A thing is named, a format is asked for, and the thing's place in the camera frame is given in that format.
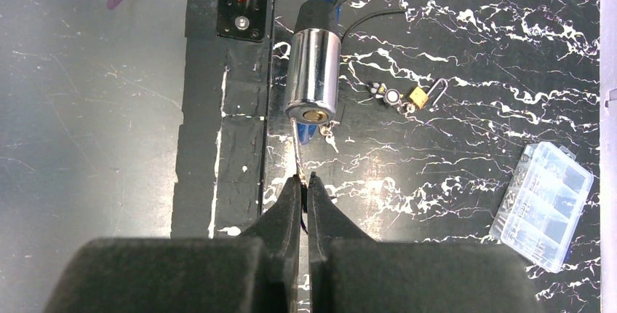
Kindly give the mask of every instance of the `metal cylinder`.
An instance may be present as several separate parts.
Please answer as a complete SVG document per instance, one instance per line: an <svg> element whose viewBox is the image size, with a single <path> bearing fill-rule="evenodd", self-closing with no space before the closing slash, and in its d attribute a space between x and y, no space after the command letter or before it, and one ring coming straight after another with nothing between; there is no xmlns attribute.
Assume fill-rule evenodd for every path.
<svg viewBox="0 0 617 313"><path fill-rule="evenodd" d="M341 41L325 29L309 28L292 37L284 111L303 124L323 124L336 116Z"/></svg>

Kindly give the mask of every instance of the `plastic organizer box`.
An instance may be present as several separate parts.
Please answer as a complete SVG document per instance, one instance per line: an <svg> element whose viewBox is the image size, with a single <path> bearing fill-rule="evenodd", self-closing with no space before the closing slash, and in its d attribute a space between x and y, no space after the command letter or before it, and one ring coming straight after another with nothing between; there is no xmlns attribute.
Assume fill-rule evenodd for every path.
<svg viewBox="0 0 617 313"><path fill-rule="evenodd" d="M593 180L566 148L526 146L489 234L559 272Z"/></svg>

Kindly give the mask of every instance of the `marble tabletop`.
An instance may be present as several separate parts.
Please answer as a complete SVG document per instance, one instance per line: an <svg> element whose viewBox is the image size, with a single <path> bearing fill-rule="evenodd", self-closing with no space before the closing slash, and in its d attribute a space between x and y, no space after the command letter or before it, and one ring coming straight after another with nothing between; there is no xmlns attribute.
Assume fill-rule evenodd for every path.
<svg viewBox="0 0 617 313"><path fill-rule="evenodd" d="M276 0L264 210L295 169L282 101L302 1ZM348 0L341 30L395 8L408 13L370 20L345 41L341 124L333 139L318 134L302 148L305 168L376 239L489 243L523 147L563 145L594 185L562 271L525 270L548 312L598 312L599 0ZM366 90L384 82L406 94L441 78L440 102L405 115ZM298 283L309 310L308 274Z"/></svg>

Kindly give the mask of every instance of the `small screw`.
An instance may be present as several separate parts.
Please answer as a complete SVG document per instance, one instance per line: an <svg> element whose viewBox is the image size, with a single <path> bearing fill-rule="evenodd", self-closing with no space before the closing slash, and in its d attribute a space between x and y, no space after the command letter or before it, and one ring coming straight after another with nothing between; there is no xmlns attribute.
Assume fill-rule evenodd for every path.
<svg viewBox="0 0 617 313"><path fill-rule="evenodd" d="M239 16L238 18L236 18L236 28L238 28L240 31L249 28L249 19L245 16Z"/></svg>

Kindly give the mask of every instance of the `brass padlock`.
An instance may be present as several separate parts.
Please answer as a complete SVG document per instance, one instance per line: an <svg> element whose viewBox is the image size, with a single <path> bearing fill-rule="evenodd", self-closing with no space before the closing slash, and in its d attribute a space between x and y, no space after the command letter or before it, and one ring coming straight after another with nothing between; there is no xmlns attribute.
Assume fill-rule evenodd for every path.
<svg viewBox="0 0 617 313"><path fill-rule="evenodd" d="M413 104L417 105L419 109L422 109L424 105L426 105L426 102L429 101L429 96L433 93L433 91L435 90L435 88L437 87L439 83L443 83L444 89L439 93L437 98L435 98L435 100L433 101L433 106L434 106L437 104L437 101L443 96L443 94L445 93L445 90L447 89L447 82L445 81L445 79L437 80L433 84L433 86L431 86L429 93L424 92L424 90L422 90L422 88L418 86L407 96L407 98L409 98L409 100Z"/></svg>

